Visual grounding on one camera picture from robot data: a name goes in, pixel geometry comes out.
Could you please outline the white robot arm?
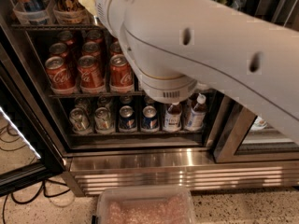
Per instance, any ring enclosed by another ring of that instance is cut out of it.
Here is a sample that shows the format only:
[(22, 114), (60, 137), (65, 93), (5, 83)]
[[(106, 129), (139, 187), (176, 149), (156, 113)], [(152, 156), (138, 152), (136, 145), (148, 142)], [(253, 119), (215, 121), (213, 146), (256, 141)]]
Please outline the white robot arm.
[(299, 35), (211, 0), (95, 0), (148, 94), (207, 84), (299, 142)]

